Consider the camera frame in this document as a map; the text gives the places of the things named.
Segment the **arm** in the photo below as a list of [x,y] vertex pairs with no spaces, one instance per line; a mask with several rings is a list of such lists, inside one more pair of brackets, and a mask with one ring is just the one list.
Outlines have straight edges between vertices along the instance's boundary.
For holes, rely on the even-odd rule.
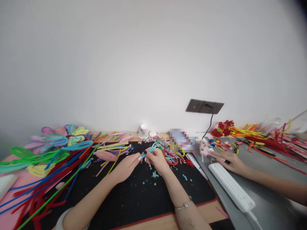
[[272,176],[265,172],[261,172],[247,167],[236,154],[230,152],[216,153],[211,151],[215,156],[229,160],[230,164],[226,164],[222,160],[217,159],[218,163],[226,169],[239,174],[247,179],[262,184],[275,192],[293,200],[297,203],[307,206],[307,185],[298,184],[289,180],[285,180],[276,176]]
[[83,229],[91,221],[109,192],[120,182],[126,180],[139,163],[140,154],[125,157],[118,166],[105,176],[64,218],[65,230]]
[[[152,153],[147,152],[145,159],[148,164],[151,163],[155,166],[155,169],[165,180],[174,207],[183,207],[190,198],[177,177],[169,168],[161,150],[155,149]],[[193,202],[191,202],[187,208],[176,210],[176,216],[181,229],[211,229]]]

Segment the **electrical outlet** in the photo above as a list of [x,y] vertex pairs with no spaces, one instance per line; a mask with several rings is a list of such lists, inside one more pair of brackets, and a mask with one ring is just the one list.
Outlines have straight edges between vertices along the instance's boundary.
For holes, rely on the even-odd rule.
[[186,111],[212,114],[212,108],[205,106],[206,104],[210,105],[213,108],[214,111],[213,114],[218,114],[218,112],[221,110],[221,108],[224,105],[224,103],[220,102],[209,102],[209,101],[191,99],[188,107],[186,108]]
[[201,100],[191,99],[190,103],[188,104],[188,107],[186,108],[186,112],[197,112],[202,102],[203,101]]

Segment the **power strip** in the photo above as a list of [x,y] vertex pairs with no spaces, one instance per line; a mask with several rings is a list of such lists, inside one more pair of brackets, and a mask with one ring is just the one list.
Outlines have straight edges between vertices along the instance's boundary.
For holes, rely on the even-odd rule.
[[210,164],[209,169],[240,211],[247,213],[262,230],[256,216],[251,212],[251,210],[256,206],[253,199],[250,198],[250,196],[242,189],[242,187],[220,163]]

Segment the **silver bracelet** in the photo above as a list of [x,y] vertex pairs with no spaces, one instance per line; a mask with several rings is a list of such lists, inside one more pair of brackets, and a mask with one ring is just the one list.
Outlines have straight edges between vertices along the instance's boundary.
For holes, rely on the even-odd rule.
[[192,197],[191,196],[189,196],[189,198],[190,198],[190,200],[187,202],[187,203],[184,203],[183,205],[183,207],[181,207],[181,208],[175,208],[174,207],[174,209],[175,210],[179,210],[179,209],[183,209],[183,208],[187,208],[187,206],[189,206],[189,204],[192,202]]

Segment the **gray table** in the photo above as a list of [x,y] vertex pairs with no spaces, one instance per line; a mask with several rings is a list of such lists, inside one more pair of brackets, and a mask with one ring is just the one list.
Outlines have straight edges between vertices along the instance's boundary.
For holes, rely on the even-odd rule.
[[[229,144],[236,142],[234,138],[220,138],[222,142],[228,141]],[[198,144],[195,146],[195,157],[200,166],[208,176],[209,181],[218,194],[223,206],[225,207],[234,227],[236,230],[252,230],[259,229],[258,226],[251,220],[245,213],[241,212],[232,199],[225,192],[223,187],[216,180],[214,175],[208,168],[210,164],[209,158],[205,157],[204,162],[201,161],[199,154]],[[283,165],[271,157],[267,157],[255,150],[250,153],[246,150],[248,145],[241,145],[239,148],[238,157],[247,166],[270,173],[272,175],[295,181],[298,183],[307,184],[307,175],[304,175],[290,167]],[[268,151],[275,153],[276,157],[286,159],[289,161],[289,165],[302,170],[307,173],[307,164],[294,160],[290,157],[277,153],[271,149]],[[293,202],[280,196],[274,191],[263,187],[262,185],[245,179],[230,172],[232,177],[241,185],[241,187],[247,192],[247,194],[255,201],[256,207],[252,210],[257,217],[259,224],[263,230],[272,229],[295,229],[298,219],[302,216],[297,206],[293,205]]]

